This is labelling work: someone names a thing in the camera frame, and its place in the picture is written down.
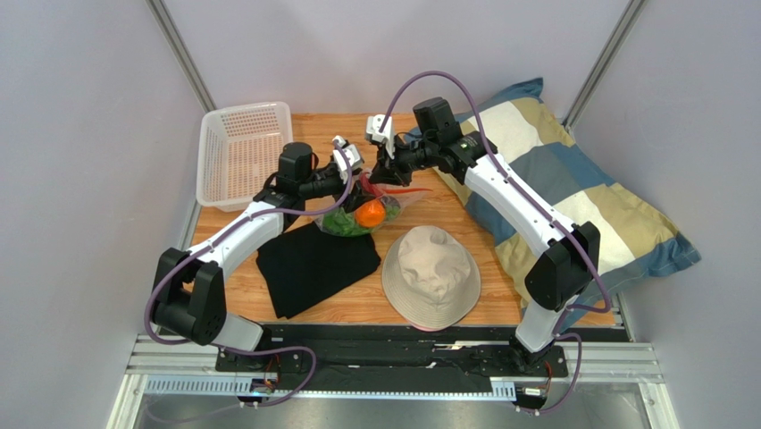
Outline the clear orange zip top bag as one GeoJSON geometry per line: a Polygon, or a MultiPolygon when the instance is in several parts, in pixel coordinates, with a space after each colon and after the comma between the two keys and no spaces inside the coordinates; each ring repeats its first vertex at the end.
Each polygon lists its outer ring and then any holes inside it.
{"type": "Polygon", "coordinates": [[[342,205],[314,218],[320,231],[338,237],[371,234],[432,193],[429,188],[373,184],[369,179],[368,169],[358,173],[353,190],[342,205]]]}

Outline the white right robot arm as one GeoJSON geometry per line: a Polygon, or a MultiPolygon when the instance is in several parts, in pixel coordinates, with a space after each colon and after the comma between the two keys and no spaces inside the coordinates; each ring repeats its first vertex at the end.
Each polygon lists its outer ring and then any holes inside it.
{"type": "Polygon", "coordinates": [[[414,107],[420,135],[404,142],[388,115],[367,119],[365,138],[376,146],[369,181],[407,186],[414,172],[438,168],[484,199],[523,237],[537,258],[526,276],[530,294],[523,320],[510,337],[504,360],[515,371],[538,367],[553,347],[571,304],[598,271],[600,232],[560,214],[514,172],[483,127],[463,132],[447,100],[414,107]]]}

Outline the fake green lettuce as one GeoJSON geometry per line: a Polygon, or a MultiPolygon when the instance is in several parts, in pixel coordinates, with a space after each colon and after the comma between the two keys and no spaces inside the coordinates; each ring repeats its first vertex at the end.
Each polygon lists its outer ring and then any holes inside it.
{"type": "Polygon", "coordinates": [[[323,232],[338,237],[358,237],[372,232],[361,226],[353,213],[347,213],[343,207],[336,208],[322,216],[320,228],[323,232]]]}

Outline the fake orange fruit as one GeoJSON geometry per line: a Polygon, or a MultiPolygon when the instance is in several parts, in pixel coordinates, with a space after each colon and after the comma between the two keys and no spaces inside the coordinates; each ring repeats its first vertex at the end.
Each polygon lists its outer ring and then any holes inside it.
{"type": "Polygon", "coordinates": [[[386,218],[386,208],[379,199],[368,201],[354,211],[355,222],[367,229],[381,225],[386,218]]]}

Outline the black folded cloth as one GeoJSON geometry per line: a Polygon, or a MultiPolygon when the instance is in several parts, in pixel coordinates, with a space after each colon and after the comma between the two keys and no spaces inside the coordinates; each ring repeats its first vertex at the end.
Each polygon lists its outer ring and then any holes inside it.
{"type": "Polygon", "coordinates": [[[309,223],[263,244],[256,264],[275,315],[290,319],[376,272],[381,257],[370,235],[340,237],[309,223]]]}

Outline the white plastic basket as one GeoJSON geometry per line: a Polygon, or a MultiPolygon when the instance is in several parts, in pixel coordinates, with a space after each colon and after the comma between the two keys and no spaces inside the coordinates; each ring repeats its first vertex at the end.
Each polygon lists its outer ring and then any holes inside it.
{"type": "Polygon", "coordinates": [[[264,102],[203,117],[197,157],[197,203],[223,212],[246,209],[293,140],[289,105],[264,102]]]}

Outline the blue beige checked pillow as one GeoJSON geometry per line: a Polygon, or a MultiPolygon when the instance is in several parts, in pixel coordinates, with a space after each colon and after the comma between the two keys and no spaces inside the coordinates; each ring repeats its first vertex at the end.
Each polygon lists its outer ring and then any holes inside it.
{"type": "MultiPolygon", "coordinates": [[[[501,89],[478,104],[487,138],[514,170],[555,210],[579,225],[591,221],[601,234],[598,272],[612,297],[646,282],[684,271],[702,259],[664,214],[593,163],[541,99],[544,80],[501,89]]],[[[480,195],[449,174],[432,169],[457,195],[464,210],[494,239],[503,270],[521,296],[521,319],[530,294],[525,277],[537,258],[515,228],[480,195]]]]}

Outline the beige bucket hat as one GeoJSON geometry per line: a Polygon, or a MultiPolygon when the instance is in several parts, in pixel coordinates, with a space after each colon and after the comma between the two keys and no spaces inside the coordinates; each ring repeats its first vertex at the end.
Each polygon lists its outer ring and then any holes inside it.
{"type": "Polygon", "coordinates": [[[481,295],[481,274],[459,241],[439,227],[424,225],[391,245],[383,261],[382,288],[410,325],[437,332],[474,309],[481,295]]]}

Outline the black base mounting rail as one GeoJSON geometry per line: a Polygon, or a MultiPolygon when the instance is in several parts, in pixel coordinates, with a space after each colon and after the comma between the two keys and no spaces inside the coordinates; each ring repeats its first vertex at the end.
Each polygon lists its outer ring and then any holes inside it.
{"type": "Polygon", "coordinates": [[[511,357],[511,327],[439,333],[403,325],[270,324],[273,357],[212,346],[165,346],[139,336],[127,374],[151,393],[277,398],[512,400],[518,391],[560,394],[570,382],[618,385],[664,380],[655,351],[622,330],[579,328],[533,364],[511,357]]]}

